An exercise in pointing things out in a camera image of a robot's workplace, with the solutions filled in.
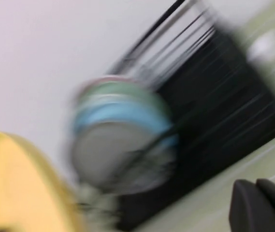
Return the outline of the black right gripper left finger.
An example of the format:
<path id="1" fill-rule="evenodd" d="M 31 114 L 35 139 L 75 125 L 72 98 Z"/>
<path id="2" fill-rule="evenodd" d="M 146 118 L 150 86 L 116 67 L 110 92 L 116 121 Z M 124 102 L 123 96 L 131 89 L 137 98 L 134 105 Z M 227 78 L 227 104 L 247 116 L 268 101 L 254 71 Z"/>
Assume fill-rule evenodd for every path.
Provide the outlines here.
<path id="1" fill-rule="evenodd" d="M 232 190 L 229 223 L 232 232 L 275 232 L 275 210 L 255 184 L 237 180 Z"/>

